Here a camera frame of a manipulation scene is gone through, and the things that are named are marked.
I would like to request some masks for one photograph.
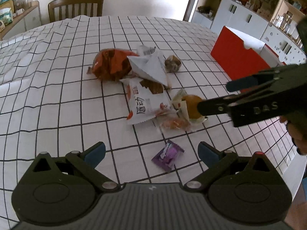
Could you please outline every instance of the orange snack package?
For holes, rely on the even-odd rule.
[[[131,71],[131,65],[127,56],[138,55],[129,50],[101,50],[94,59],[93,67],[89,67],[87,73],[95,74],[101,81],[119,81]]]

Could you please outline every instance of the checkered tablecloth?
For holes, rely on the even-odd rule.
[[[127,125],[124,86],[86,74],[101,49],[157,46],[183,62],[178,73],[168,74],[170,98],[181,87],[204,99],[224,96],[229,77],[210,55],[216,39],[189,22],[79,16],[0,42],[0,229],[18,221],[12,191],[41,151],[58,157],[103,141],[107,153],[96,169],[120,184],[186,183],[207,169],[197,156],[200,141],[242,156],[263,151],[284,173],[296,150],[277,118],[234,128],[228,115],[210,116],[191,132],[161,132],[157,120]],[[185,152],[166,174],[151,159],[168,139]]]

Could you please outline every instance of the chair backrest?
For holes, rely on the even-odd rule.
[[[87,15],[87,4],[91,3],[91,14],[90,16],[94,16],[94,4],[97,4],[97,16],[102,16],[102,6],[103,6],[103,0],[54,0],[48,4],[48,12],[49,12],[49,19],[50,22],[55,22],[55,13],[54,9],[59,8],[59,20],[63,20],[62,15],[62,6],[65,6],[65,18],[68,18],[68,6],[72,5],[72,18],[81,15],[81,4],[85,3],[84,7],[84,14]],[[78,4],[78,14],[76,14],[75,5]]]

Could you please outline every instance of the purple candy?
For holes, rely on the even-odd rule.
[[[170,172],[176,158],[185,152],[179,145],[168,140],[166,146],[152,159],[152,161],[166,172]]]

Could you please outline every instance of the mug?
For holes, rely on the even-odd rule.
[[[16,14],[20,16],[25,10],[23,8],[16,11]]]

